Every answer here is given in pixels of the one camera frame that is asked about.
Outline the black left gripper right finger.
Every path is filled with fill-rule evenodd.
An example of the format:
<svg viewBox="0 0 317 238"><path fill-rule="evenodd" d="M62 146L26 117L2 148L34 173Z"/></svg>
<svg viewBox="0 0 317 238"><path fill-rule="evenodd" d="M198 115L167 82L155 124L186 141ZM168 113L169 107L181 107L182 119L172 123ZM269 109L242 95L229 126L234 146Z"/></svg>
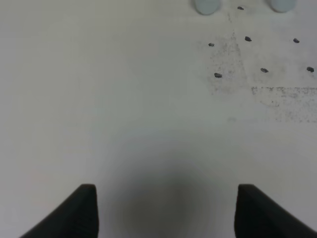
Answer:
<svg viewBox="0 0 317 238"><path fill-rule="evenodd" d="M234 232L237 238L315 238L317 232L252 184L238 186Z"/></svg>

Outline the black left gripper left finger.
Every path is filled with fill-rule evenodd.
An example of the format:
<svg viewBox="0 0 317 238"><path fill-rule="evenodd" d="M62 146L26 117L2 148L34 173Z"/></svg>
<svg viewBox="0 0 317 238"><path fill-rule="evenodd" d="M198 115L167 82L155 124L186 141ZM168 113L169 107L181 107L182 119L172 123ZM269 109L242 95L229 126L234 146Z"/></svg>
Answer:
<svg viewBox="0 0 317 238"><path fill-rule="evenodd" d="M98 235L97 188L94 184L82 184L22 237L97 238Z"/></svg>

